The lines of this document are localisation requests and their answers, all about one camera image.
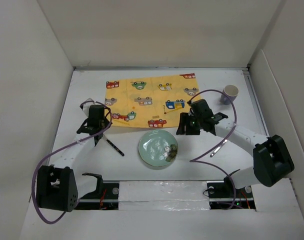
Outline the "light green floral plate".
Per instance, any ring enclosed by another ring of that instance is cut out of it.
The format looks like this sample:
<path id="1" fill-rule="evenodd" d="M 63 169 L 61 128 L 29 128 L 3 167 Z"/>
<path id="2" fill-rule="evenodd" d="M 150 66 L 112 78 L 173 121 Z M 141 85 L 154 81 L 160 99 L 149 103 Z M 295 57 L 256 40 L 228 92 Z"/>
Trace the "light green floral plate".
<path id="1" fill-rule="evenodd" d="M 179 145 L 168 131 L 155 129 L 145 133 L 138 143 L 141 159 L 153 168 L 166 168 L 178 155 Z"/>

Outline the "black handled fork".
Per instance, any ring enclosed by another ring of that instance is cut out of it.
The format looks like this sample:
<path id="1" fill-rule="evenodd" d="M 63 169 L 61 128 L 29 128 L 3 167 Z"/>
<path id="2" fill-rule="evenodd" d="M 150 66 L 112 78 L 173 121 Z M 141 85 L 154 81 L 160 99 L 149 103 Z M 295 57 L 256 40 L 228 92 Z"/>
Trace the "black handled fork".
<path id="1" fill-rule="evenodd" d="M 106 142 L 114 149 L 116 150 L 122 157 L 125 156 L 125 154 L 114 144 L 112 143 L 109 139 L 106 139 Z"/>

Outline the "yellow cartoon print cloth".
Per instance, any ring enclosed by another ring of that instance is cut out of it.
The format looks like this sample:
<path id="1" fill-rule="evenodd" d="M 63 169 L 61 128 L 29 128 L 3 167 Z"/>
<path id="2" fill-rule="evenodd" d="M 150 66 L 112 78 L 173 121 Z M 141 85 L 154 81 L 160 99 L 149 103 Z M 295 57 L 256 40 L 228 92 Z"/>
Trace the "yellow cartoon print cloth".
<path id="1" fill-rule="evenodd" d="M 199 99 L 194 73 L 112 80 L 105 86 L 115 127 L 175 128 L 189 110 L 187 102 Z"/>

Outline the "silver spoon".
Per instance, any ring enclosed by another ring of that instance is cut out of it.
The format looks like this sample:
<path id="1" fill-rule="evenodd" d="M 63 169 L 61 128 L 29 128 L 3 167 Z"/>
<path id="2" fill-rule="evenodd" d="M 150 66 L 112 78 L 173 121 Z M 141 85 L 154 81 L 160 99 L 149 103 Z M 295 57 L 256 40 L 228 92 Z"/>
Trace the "silver spoon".
<path id="1" fill-rule="evenodd" d="M 213 150 L 213 152 L 210 154 L 210 157 L 212 158 L 226 143 L 228 142 L 228 140 L 224 140 L 223 143 L 221 143 L 217 148 L 215 148 Z"/>

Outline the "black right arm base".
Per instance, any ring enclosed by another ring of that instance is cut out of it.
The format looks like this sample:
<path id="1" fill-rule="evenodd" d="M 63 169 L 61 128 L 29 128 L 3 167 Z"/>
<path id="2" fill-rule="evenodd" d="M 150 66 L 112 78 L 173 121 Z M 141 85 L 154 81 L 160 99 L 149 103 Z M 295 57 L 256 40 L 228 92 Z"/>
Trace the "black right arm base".
<path id="1" fill-rule="evenodd" d="M 251 185 L 236 189 L 225 180 L 209 180 L 202 194 L 208 198 L 211 210 L 249 209 L 255 210 L 255 200 Z"/>

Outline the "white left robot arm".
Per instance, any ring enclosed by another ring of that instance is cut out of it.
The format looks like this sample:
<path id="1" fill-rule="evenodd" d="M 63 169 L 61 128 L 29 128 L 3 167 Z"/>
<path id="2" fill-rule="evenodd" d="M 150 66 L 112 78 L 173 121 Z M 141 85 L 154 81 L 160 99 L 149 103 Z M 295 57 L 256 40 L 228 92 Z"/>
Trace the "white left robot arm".
<path id="1" fill-rule="evenodd" d="M 36 196 L 33 201 L 37 208 L 71 212 L 80 198 L 90 195 L 96 199 L 103 194 L 100 174 L 76 173 L 88 153 L 111 126 L 107 118 L 111 110 L 102 104 L 88 104 L 85 109 L 87 118 L 77 130 L 74 142 L 62 150 L 62 155 L 55 162 L 43 165 L 37 171 Z"/>

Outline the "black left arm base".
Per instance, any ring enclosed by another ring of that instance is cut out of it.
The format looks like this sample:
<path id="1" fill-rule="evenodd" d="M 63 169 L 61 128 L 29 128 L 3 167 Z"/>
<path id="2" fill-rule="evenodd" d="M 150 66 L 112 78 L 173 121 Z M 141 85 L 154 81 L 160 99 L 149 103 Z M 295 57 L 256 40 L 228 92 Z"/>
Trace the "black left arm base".
<path id="1" fill-rule="evenodd" d="M 83 196 L 75 210 L 99 210 L 112 211 L 119 209 L 119 181 L 104 181 L 98 183 L 95 191 L 87 193 Z"/>

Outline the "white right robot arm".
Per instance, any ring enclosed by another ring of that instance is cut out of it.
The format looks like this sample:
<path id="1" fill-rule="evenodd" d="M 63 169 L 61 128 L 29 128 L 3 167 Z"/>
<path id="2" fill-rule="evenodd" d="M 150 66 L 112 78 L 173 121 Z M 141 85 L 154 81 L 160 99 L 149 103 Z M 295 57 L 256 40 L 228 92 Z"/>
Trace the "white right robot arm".
<path id="1" fill-rule="evenodd" d="M 226 114 L 216 114 L 204 99 L 188 101 L 189 112 L 180 114 L 177 135 L 196 136 L 205 131 L 214 136 L 226 137 L 246 151 L 253 159 L 253 166 L 237 170 L 226 177 L 223 191 L 235 197 L 246 186 L 261 184 L 272 187 L 294 171 L 295 165 L 287 145 L 279 135 L 267 136 L 238 125 Z"/>

